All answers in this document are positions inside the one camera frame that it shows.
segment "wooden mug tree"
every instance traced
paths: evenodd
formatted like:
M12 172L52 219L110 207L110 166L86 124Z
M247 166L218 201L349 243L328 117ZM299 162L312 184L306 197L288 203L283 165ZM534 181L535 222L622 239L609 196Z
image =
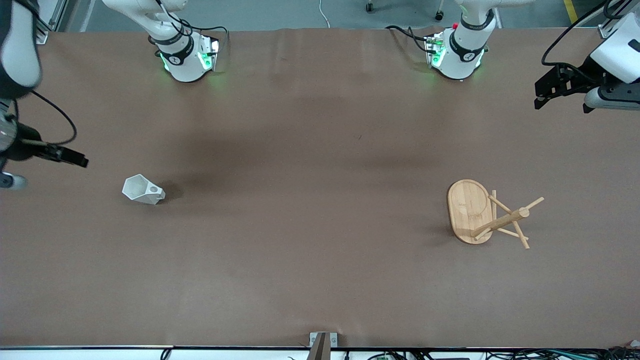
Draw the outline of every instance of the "wooden mug tree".
M529 249L529 238L524 236L518 221L529 217L529 210L544 199L540 197L524 208L511 211L496 198L495 190L489 195L477 181L460 180L449 188L447 195L451 227L456 236L465 243L484 243L489 240L493 231L500 231L519 238L524 248ZM497 217L496 206L503 209L507 215ZM503 229L509 224L513 224L515 233Z

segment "white cable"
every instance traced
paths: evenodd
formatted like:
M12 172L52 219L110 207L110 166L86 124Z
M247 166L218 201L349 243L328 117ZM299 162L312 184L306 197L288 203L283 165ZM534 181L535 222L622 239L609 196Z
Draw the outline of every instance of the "white cable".
M331 28L331 24L329 24L329 19L326 18L326 16L324 15L324 12L322 11L322 0L320 0L320 5L318 6L318 8L320 9L320 13L322 14L322 17L324 17L324 21L326 21L326 27Z

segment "yellow stripe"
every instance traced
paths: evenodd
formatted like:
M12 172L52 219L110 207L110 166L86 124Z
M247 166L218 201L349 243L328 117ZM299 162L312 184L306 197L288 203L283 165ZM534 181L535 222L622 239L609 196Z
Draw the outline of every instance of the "yellow stripe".
M573 7L573 1L571 0L563 0L564 7L566 8L566 13L569 15L569 20L571 23L578 21L578 14L575 13L575 8Z

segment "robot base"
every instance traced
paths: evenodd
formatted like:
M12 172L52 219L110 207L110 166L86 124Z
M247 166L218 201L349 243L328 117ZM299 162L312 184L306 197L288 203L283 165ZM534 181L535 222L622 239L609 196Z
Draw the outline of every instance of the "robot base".
M190 83L200 79L207 71L214 70L218 58L219 42L210 37L192 32L193 49L180 65L174 65L172 59L164 59L164 69L171 73L174 79L183 83Z
M449 38L453 31L452 28L445 29L444 32L427 38L424 45L426 49L436 51L435 54L427 53L427 63L430 67L433 67L447 78L461 80L469 77L480 66L480 59L484 54L484 50L472 61L462 61L460 56L451 50Z

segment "white cup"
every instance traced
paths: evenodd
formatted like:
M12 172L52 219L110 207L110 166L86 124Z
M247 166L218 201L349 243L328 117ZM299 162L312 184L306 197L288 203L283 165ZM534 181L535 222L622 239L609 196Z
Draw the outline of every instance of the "white cup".
M142 174L126 179L122 193L130 200L151 205L156 205L165 196L161 187L147 180Z

